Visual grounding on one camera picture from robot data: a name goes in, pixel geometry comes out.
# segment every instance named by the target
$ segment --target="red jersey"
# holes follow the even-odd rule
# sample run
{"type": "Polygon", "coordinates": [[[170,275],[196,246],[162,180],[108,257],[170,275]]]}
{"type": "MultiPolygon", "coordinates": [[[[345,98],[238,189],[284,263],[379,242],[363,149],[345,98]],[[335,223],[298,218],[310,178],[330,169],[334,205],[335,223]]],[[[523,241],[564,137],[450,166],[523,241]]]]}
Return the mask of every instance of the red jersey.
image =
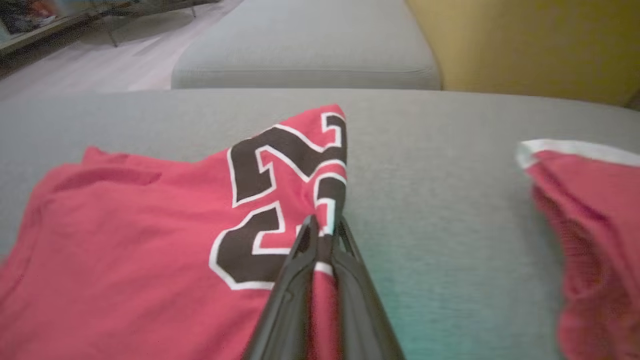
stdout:
{"type": "MultiPolygon", "coordinates": [[[[50,171],[0,272],[0,358],[239,359],[304,219],[330,238],[346,145],[327,106],[198,163],[90,148],[50,171]]],[[[339,356],[329,255],[312,287],[318,359],[339,356]]]]}
{"type": "Polygon", "coordinates": [[[640,358],[640,156],[531,140],[518,153],[566,257],[558,338],[570,360],[640,358]]]}

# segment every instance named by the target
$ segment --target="folded clothing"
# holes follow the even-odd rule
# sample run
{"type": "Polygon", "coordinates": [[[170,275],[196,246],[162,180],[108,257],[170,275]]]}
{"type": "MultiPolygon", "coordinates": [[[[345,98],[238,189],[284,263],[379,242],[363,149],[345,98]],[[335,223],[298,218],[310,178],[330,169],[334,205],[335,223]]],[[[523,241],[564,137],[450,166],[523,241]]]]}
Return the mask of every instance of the folded clothing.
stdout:
{"type": "Polygon", "coordinates": [[[640,359],[640,156],[531,140],[517,160],[566,257],[558,338],[568,359],[640,359]]]}

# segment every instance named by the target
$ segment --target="floor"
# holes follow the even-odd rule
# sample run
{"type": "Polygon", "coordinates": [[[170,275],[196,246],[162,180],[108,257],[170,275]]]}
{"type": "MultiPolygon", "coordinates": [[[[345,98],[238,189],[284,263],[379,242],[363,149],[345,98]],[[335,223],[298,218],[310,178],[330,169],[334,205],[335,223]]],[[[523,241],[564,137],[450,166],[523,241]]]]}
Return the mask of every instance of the floor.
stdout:
{"type": "Polygon", "coordinates": [[[74,92],[169,89],[178,57],[242,0],[222,0],[137,19],[115,19],[113,47],[100,22],[2,59],[0,101],[74,92]]]}

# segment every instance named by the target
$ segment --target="sofa cushion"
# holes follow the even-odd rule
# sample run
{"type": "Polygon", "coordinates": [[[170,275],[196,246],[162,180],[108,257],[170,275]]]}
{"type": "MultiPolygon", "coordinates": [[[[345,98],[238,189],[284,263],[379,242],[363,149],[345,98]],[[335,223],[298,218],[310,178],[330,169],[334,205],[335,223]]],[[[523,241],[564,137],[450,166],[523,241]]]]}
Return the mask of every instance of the sofa cushion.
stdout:
{"type": "Polygon", "coordinates": [[[440,89],[402,0],[245,0],[191,44],[172,88],[440,89]]]}
{"type": "Polygon", "coordinates": [[[50,168],[79,161],[88,145],[197,161],[334,102],[349,136],[345,216],[407,359],[560,359],[562,255],[532,205],[515,148],[531,138],[573,138],[640,152],[638,112],[415,90],[209,89],[4,102],[3,250],[33,185],[50,168]]]}

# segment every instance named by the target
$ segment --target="red basketball jersey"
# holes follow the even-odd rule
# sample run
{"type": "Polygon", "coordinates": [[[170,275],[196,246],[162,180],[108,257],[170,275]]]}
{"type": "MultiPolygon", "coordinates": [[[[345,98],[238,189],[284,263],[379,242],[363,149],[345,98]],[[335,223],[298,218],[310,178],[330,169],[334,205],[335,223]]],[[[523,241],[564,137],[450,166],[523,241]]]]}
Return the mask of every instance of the red basketball jersey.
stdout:
{"type": "MultiPolygon", "coordinates": [[[[308,215],[328,243],[346,145],[327,106],[198,163],[90,148],[50,171],[0,272],[0,359],[240,359],[308,215]]],[[[312,287],[316,359],[339,356],[329,254],[312,287]]]]}

